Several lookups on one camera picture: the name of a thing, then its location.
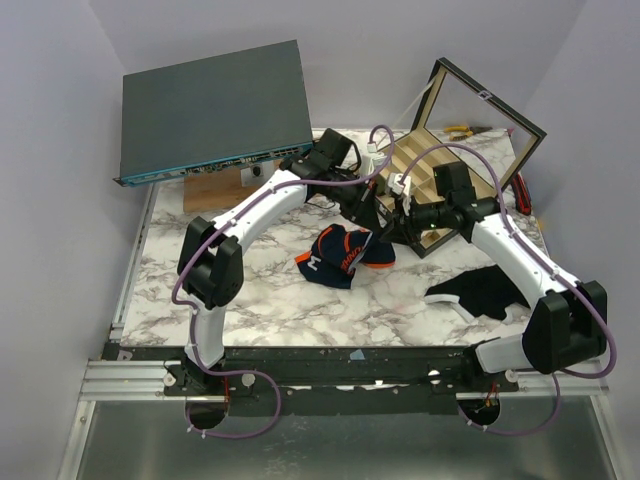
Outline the navy orange underwear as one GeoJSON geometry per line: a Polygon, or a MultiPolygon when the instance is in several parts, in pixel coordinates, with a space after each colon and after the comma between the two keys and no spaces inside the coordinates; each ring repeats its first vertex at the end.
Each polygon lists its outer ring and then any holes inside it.
{"type": "Polygon", "coordinates": [[[325,228],[311,248],[295,258],[307,281],[343,290],[351,288],[358,265],[384,269],[395,262],[395,250],[390,243],[381,242],[369,230],[347,230],[340,224],[325,228]]]}

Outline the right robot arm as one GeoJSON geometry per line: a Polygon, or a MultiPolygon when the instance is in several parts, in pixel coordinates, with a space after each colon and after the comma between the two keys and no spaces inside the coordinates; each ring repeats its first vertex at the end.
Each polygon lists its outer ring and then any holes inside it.
{"type": "Polygon", "coordinates": [[[578,280],[544,256],[497,198],[478,197],[464,162],[437,166],[434,180],[440,200],[420,204],[410,193],[408,176],[388,175],[386,190],[395,208],[387,232],[410,238],[427,230],[458,232],[497,264],[531,309],[523,333],[472,347],[473,359],[459,370],[462,384],[480,392],[499,372],[533,369],[551,374],[603,354],[604,288],[596,281],[578,280]]]}

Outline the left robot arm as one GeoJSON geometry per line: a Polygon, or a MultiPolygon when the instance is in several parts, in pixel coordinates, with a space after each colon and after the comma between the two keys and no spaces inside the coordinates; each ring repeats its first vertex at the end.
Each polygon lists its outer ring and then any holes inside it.
{"type": "Polygon", "coordinates": [[[188,225],[171,301],[190,309],[184,351],[190,367],[187,382],[197,393],[214,393],[222,378],[232,374],[219,368],[226,309],[244,283],[243,257],[260,235],[315,195],[336,202],[352,223],[379,229],[374,180],[390,164],[395,146],[381,153],[370,140],[367,148],[378,160],[366,175],[343,168],[352,147],[349,138],[327,129],[310,150],[283,160],[239,205],[211,221],[197,217],[188,225]]]}

